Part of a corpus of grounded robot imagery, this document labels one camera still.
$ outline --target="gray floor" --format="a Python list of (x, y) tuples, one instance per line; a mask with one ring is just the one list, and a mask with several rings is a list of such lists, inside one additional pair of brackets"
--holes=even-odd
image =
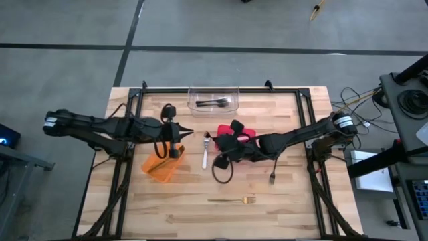
[[(327, 1), (308, 18), (315, 0), (146, 0), (134, 45), (428, 50), (423, 0)], [(118, 44), (128, 36), (137, 0), (3, 0), (0, 43)], [(0, 123), (23, 133), (19, 150), (56, 162), (36, 171), (17, 214), (11, 239), (70, 237), (94, 154), (72, 138), (45, 136), (47, 111), (103, 116), (122, 51), (0, 49)], [(399, 72), (418, 56), (320, 54), (130, 53), (121, 86), (222, 85), (327, 86), (332, 100), (352, 87), (362, 92), (379, 76)], [(378, 112), (369, 102), (367, 118)], [(383, 109), (383, 119), (391, 120)], [(381, 124), (394, 130), (394, 125)], [(369, 127), (365, 148), (388, 147), (396, 134)], [(364, 233), (375, 238), (415, 240), (414, 230), (384, 225), (397, 215), (392, 201), (356, 195)]]

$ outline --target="metal fork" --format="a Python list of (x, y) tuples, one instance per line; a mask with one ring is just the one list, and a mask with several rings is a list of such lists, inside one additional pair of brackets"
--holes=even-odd
[(256, 199), (255, 197), (243, 197), (240, 199), (208, 199), (209, 202), (237, 202), (241, 201), (245, 204), (254, 204)]

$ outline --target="orange plastic object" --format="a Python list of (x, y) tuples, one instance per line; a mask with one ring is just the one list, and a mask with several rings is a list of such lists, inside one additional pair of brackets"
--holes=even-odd
[[(179, 158), (169, 158), (167, 154), (166, 158), (160, 159), (156, 153), (153, 152), (150, 154), (146, 162), (141, 165), (141, 170), (161, 183), (169, 182), (175, 169), (181, 164), (181, 162), (183, 162), (184, 157), (185, 147), (181, 144), (175, 144), (175, 146), (180, 150)], [(158, 144), (158, 149), (159, 153), (163, 153), (162, 145)]]

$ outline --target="wooden table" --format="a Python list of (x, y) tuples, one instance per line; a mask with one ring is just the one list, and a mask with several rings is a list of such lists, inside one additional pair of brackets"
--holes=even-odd
[[(127, 100), (129, 88), (113, 88), (106, 116)], [(327, 88), (310, 87), (316, 119), (332, 111)], [(303, 144), (287, 148), (278, 159), (274, 185), (268, 183), (273, 161), (234, 165), (233, 179), (227, 185), (217, 183), (211, 174), (213, 158), (218, 154), (211, 142), (208, 168), (203, 170), (203, 133), (215, 135), (218, 124), (230, 124), (231, 119), (194, 118), (187, 108), (186, 94), (145, 94), (143, 116), (159, 118), (161, 108), (171, 103), (177, 108), (175, 122), (195, 130), (185, 137), (185, 159), (168, 184), (157, 183), (140, 169), (153, 145), (138, 145), (122, 238), (138, 239), (196, 239), (196, 238), (319, 238), (314, 200), (306, 171)], [(116, 116), (123, 116), (124, 110)], [(300, 128), (293, 94), (241, 94), (235, 119), (257, 134), (284, 133)], [(107, 155), (99, 152), (94, 164)], [(356, 208), (345, 162), (331, 159), (326, 162), (335, 206), (358, 232), (362, 227)], [(82, 210), (78, 234), (83, 234), (97, 220), (108, 203), (114, 162), (107, 162), (93, 170)], [(227, 179), (228, 171), (218, 170)], [(253, 196), (256, 204), (219, 204), (208, 199)], [(327, 230), (330, 231), (327, 210), (323, 207)]]

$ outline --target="black floor stripe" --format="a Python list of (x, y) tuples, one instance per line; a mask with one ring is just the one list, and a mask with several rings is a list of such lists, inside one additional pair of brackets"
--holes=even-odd
[(143, 3), (144, 3), (144, 0), (138, 0), (138, 4), (136, 5), (134, 18), (132, 19), (131, 28), (129, 29), (128, 38), (126, 39), (125, 49), (123, 50), (118, 71), (116, 73), (116, 77), (114, 78), (113, 87), (119, 87), (120, 83), (122, 82), (122, 77), (125, 71), (126, 62), (128, 61), (128, 57), (129, 57), (129, 51), (130, 51), (132, 42), (134, 41), (136, 26), (138, 25), (138, 21), (140, 20), (140, 14), (142, 13)]
[(412, 50), (329, 50), (294, 48), (199, 47), (199, 46), (131, 46), (133, 51), (151, 52), (209, 52), (263, 54), (346, 54), (362, 56), (424, 56), (428, 51)]
[(0, 48), (24, 48), (43, 50), (123, 50), (124, 45), (97, 44), (13, 44), (0, 43)]

